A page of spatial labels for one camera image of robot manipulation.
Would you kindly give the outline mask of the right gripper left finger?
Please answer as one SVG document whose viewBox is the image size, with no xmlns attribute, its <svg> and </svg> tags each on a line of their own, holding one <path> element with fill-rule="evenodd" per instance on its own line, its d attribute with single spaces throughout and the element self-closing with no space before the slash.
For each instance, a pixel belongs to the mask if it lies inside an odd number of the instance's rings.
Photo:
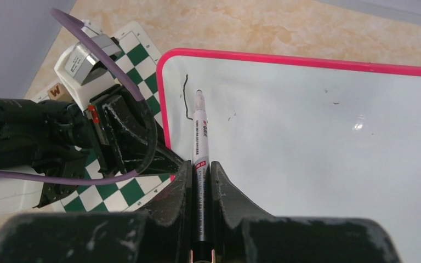
<svg viewBox="0 0 421 263">
<path fill-rule="evenodd" d="M 192 164 L 141 208 L 138 262 L 190 262 Z"/>
</svg>

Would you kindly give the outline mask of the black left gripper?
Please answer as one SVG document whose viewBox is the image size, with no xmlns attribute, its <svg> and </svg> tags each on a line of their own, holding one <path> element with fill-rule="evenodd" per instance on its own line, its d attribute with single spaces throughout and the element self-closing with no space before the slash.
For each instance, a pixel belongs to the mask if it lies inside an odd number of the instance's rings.
<svg viewBox="0 0 421 263">
<path fill-rule="evenodd" d="M 72 100 L 52 100 L 48 95 L 36 101 L 49 110 L 54 141 L 93 151 L 103 179 L 131 171 L 141 175 L 175 174 L 184 162 L 160 145 L 160 127 L 147 102 L 136 101 L 122 85 L 89 99 L 86 110 L 80 110 Z"/>
</svg>

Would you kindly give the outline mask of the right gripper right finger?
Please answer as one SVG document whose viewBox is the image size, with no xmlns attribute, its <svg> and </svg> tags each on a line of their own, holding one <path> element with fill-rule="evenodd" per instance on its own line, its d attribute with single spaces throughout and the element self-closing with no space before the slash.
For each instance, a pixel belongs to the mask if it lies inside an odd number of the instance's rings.
<svg viewBox="0 0 421 263">
<path fill-rule="evenodd" d="M 218 161 L 210 165 L 217 262 L 257 262 L 250 222 L 272 215 L 255 204 L 229 179 Z"/>
</svg>

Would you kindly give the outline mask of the black whiteboard marker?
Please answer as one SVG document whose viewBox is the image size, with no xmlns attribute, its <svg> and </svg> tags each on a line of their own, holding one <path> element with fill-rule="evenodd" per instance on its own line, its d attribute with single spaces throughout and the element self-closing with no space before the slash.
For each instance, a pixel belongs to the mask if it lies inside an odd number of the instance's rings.
<svg viewBox="0 0 421 263">
<path fill-rule="evenodd" d="M 194 103 L 192 261 L 212 262 L 213 223 L 211 212 L 213 208 L 210 187 L 208 122 L 205 100 L 201 90 L 196 92 Z"/>
</svg>

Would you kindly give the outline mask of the pink framed whiteboard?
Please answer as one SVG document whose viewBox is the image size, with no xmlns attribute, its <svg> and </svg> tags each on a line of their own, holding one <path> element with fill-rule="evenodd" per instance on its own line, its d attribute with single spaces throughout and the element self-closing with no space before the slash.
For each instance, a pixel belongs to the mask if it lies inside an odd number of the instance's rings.
<svg viewBox="0 0 421 263">
<path fill-rule="evenodd" d="M 372 219 L 421 262 L 421 67 L 177 48 L 156 74 L 180 157 L 201 90 L 210 158 L 257 205 Z"/>
</svg>

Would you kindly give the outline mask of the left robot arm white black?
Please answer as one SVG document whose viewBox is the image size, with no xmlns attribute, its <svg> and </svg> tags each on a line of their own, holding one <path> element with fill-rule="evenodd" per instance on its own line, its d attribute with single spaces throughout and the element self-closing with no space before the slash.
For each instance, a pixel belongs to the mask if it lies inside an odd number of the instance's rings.
<svg viewBox="0 0 421 263">
<path fill-rule="evenodd" d="M 145 121 L 144 105 L 154 120 Z M 0 170 L 50 178 L 107 179 L 132 171 L 146 157 L 148 128 L 157 129 L 149 166 L 135 179 L 108 185 L 61 185 L 0 178 L 0 215 L 32 208 L 124 211 L 138 208 L 171 182 L 182 159 L 165 145 L 154 96 L 137 102 L 121 85 L 89 100 L 0 99 Z"/>
</svg>

